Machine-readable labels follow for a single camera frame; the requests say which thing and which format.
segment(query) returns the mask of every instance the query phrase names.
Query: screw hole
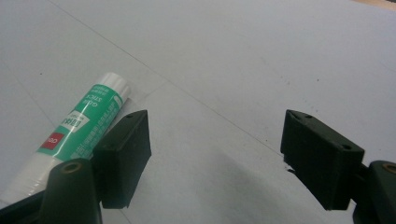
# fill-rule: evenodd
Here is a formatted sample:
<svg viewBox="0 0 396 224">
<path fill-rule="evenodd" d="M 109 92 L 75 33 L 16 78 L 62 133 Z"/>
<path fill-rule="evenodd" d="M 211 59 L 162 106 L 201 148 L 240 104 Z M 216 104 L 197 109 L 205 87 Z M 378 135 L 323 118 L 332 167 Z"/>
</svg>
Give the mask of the screw hole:
<svg viewBox="0 0 396 224">
<path fill-rule="evenodd" d="M 293 169 L 288 169 L 288 172 L 289 172 L 289 173 L 292 173 L 292 174 L 294 174 L 294 175 L 296 174 L 296 171 L 293 170 Z"/>
<path fill-rule="evenodd" d="M 344 149 L 346 149 L 346 150 L 352 149 L 352 147 L 350 147 L 349 145 L 342 145 L 342 147 L 343 147 Z"/>
<path fill-rule="evenodd" d="M 64 167 L 62 167 L 62 173 L 64 174 L 71 174 L 75 171 L 81 169 L 82 165 L 79 162 L 69 162 Z"/>
<path fill-rule="evenodd" d="M 295 114 L 290 113 L 292 117 L 294 117 L 295 119 L 300 119 L 299 117 L 297 117 Z"/>
<path fill-rule="evenodd" d="M 383 166 L 387 171 L 389 171 L 393 174 L 396 174 L 396 165 L 393 165 L 390 163 L 385 163 L 385 164 L 383 164 Z"/>
</svg>

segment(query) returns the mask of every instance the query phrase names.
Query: white tube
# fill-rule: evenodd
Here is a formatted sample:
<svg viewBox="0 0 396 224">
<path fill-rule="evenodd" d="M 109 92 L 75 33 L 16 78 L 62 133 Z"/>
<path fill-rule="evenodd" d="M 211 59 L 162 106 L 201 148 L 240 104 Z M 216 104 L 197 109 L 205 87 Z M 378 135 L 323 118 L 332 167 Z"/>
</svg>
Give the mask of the white tube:
<svg viewBox="0 0 396 224">
<path fill-rule="evenodd" d="M 107 73 L 92 86 L 60 126 L 0 195 L 12 204 L 45 189 L 50 170 L 75 158 L 88 159 L 130 94 L 127 81 Z"/>
</svg>

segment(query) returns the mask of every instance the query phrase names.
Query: white table surface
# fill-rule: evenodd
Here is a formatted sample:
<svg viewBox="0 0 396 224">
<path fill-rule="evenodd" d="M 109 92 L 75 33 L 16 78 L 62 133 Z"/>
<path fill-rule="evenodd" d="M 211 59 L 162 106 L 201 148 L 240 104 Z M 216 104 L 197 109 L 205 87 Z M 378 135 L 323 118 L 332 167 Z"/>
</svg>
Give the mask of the white table surface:
<svg viewBox="0 0 396 224">
<path fill-rule="evenodd" d="M 333 1 L 0 1 L 0 191 L 105 72 L 152 157 L 104 223 L 352 223 L 285 170 L 286 109 L 396 161 L 396 13 Z"/>
</svg>

